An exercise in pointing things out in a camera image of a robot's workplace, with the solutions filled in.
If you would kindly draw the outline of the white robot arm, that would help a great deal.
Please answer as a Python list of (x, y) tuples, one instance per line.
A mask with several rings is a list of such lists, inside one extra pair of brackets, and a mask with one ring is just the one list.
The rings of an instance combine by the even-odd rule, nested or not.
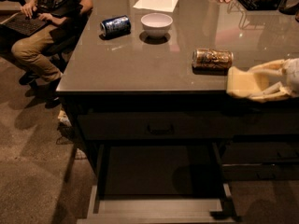
[(249, 98), (252, 101), (265, 103), (299, 96), (299, 58), (262, 63), (250, 68), (249, 72), (254, 75), (280, 78), (277, 83), (251, 94)]

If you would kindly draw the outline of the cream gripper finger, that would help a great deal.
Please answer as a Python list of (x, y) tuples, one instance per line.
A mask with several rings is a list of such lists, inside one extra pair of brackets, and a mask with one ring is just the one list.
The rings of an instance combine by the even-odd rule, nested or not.
[(257, 74), (264, 74), (268, 76), (281, 76), (283, 74), (282, 68), (285, 61), (281, 60), (274, 60), (268, 63), (262, 63), (259, 65), (255, 65), (250, 68), (251, 73)]
[(249, 99), (259, 103), (272, 102), (272, 101), (282, 101), (289, 99), (290, 95), (285, 90), (281, 82), (266, 88), (263, 91), (253, 93), (249, 96)]

